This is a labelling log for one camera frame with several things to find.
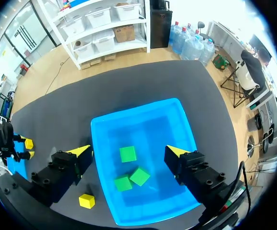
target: blue plastic tub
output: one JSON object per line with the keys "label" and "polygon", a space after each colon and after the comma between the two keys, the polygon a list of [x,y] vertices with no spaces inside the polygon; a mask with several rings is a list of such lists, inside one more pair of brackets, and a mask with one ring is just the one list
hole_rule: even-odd
{"label": "blue plastic tub", "polygon": [[[24,142],[14,141],[14,144],[16,152],[25,151]],[[20,160],[20,162],[16,162],[12,157],[7,157],[6,161],[8,163],[8,169],[11,173],[18,172],[22,177],[28,180],[27,171],[25,167],[26,160]]]}
{"label": "blue plastic tub", "polygon": [[[165,146],[197,150],[180,101],[167,99],[91,121],[101,186],[117,225],[135,226],[179,216],[197,207],[191,192],[176,182],[164,162]],[[122,163],[119,148],[134,146],[136,161]],[[150,178],[143,186],[119,192],[114,179],[138,166]]]}

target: glass door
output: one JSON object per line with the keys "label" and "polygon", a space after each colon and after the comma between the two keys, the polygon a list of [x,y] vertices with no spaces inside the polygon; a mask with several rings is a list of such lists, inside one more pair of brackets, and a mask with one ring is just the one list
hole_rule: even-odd
{"label": "glass door", "polygon": [[30,2],[19,11],[5,31],[5,35],[30,64],[56,46],[46,28],[39,21]]}
{"label": "glass door", "polygon": [[21,55],[16,51],[16,48],[12,46],[7,37],[4,35],[0,40],[0,57],[3,62],[1,63],[1,66],[14,71],[16,75],[18,75],[21,70],[21,64],[24,64],[27,67],[30,65],[29,62],[26,62],[23,57],[21,57]]}

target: person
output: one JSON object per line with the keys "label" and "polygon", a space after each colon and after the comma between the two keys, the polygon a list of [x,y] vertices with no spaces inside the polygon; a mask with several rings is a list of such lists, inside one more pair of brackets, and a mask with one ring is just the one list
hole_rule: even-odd
{"label": "person", "polygon": [[264,48],[260,48],[258,50],[257,58],[253,56],[253,53],[254,52],[243,50],[241,53],[241,57],[244,60],[253,81],[259,84],[257,92],[260,92],[265,87],[265,77],[262,68],[268,65],[268,62],[270,61],[270,55],[268,51]]}

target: white shelf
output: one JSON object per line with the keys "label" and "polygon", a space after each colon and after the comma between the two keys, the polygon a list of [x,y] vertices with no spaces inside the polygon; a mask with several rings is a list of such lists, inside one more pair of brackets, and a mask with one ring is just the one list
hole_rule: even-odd
{"label": "white shelf", "polygon": [[86,37],[88,35],[92,35],[94,33],[97,33],[97,32],[103,31],[103,30],[111,29],[114,27],[130,25],[130,24],[146,23],[146,22],[147,22],[147,20],[145,18],[120,21],[118,18],[112,17],[110,24],[99,26],[96,28],[92,28],[91,25],[89,25],[84,32],[82,32],[78,35],[72,36],[72,37],[68,37],[67,40],[65,41],[65,43],[69,44],[71,42],[77,41],[80,38]]}
{"label": "white shelf", "polygon": [[[65,49],[65,51],[67,52],[67,54],[69,55],[71,60],[74,62],[74,64],[78,68],[78,70],[81,69],[80,64],[83,62],[90,61],[92,59],[96,59],[96,58],[99,58],[99,57],[102,57],[102,56],[105,56],[108,54],[121,52],[124,50],[146,47],[146,52],[150,53],[150,44],[151,44],[150,0],[139,0],[139,2],[141,4],[140,9],[144,9],[143,11],[140,12],[142,17],[139,19],[120,21],[113,14],[113,15],[111,15],[112,18],[111,18],[110,24],[104,25],[101,27],[97,27],[97,28],[92,28],[89,25],[87,27],[87,29],[85,29],[84,32],[82,32],[76,36],[68,37],[66,40],[64,39],[63,35],[61,34],[61,31],[58,29],[58,27],[60,27],[60,25],[59,25],[59,23],[57,24],[57,22],[60,22],[63,17],[65,17],[67,15],[69,16],[69,14],[71,14],[71,16],[74,16],[75,14],[80,14],[80,15],[83,14],[83,12],[85,10],[84,7],[87,7],[93,3],[95,3],[95,5],[97,5],[97,6],[107,6],[107,1],[88,0],[77,6],[72,7],[70,9],[65,9],[65,10],[59,12],[57,14],[57,16],[54,18],[52,18],[52,15],[48,12],[48,10],[46,9],[46,7],[44,5],[44,1],[47,1],[47,0],[37,0],[37,1],[38,1],[38,4],[39,4],[42,12],[44,13],[46,19],[48,20],[52,30],[54,31],[57,39],[61,42],[61,45],[63,46],[63,48]],[[139,25],[139,30],[136,31],[136,37],[135,37],[136,39],[134,41],[124,42],[124,43],[115,43],[115,47],[113,50],[108,50],[108,51],[102,52],[102,53],[99,53],[98,51],[96,51],[96,53],[94,55],[87,57],[87,58],[79,58],[79,57],[76,58],[76,56],[74,55],[72,45],[73,45],[73,42],[75,42],[76,40],[78,40],[82,37],[86,37],[88,35],[92,35],[94,33],[103,31],[103,30],[107,30],[107,29],[111,29],[111,28],[123,26],[123,25],[130,25],[130,24],[138,24]]]}
{"label": "white shelf", "polygon": [[54,17],[54,18],[52,19],[52,21],[53,21],[53,22],[56,22],[56,21],[58,21],[60,18],[65,17],[67,14],[70,14],[70,13],[72,13],[72,12],[74,12],[74,11],[80,9],[80,8],[83,8],[83,7],[85,7],[85,6],[88,6],[88,5],[90,5],[90,4],[93,4],[93,3],[96,3],[96,2],[99,2],[99,1],[102,1],[102,0],[89,0],[89,1],[86,1],[86,2],[83,2],[83,3],[79,4],[79,5],[77,5],[77,6],[74,6],[74,7],[72,7],[72,8],[67,8],[67,9],[65,9],[65,10],[63,10],[63,11],[61,11],[61,12],[59,12],[59,13],[57,14],[57,16]]}
{"label": "white shelf", "polygon": [[87,58],[80,58],[78,57],[77,62],[78,64],[81,64],[86,61],[90,61],[108,54],[113,54],[113,53],[118,53],[121,51],[129,50],[129,49],[138,49],[138,48],[143,48],[147,47],[147,42],[144,40],[140,35],[135,36],[135,40],[129,41],[129,42],[122,42],[122,43],[117,43],[115,42],[115,47],[114,49],[108,50],[106,52],[99,53],[96,51],[96,53],[90,57]]}

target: red object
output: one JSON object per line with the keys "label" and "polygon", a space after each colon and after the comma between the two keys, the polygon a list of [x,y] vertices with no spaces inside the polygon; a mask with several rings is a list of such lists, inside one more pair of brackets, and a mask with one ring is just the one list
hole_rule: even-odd
{"label": "red object", "polygon": [[21,68],[21,69],[24,69],[25,71],[28,71],[28,69],[29,69],[29,68],[26,67],[26,65],[23,64],[23,63],[20,65],[20,68]]}
{"label": "red object", "polygon": [[225,212],[227,209],[228,209],[228,206],[227,206],[227,205],[224,205],[224,206],[222,207],[222,209],[220,210],[220,213]]}

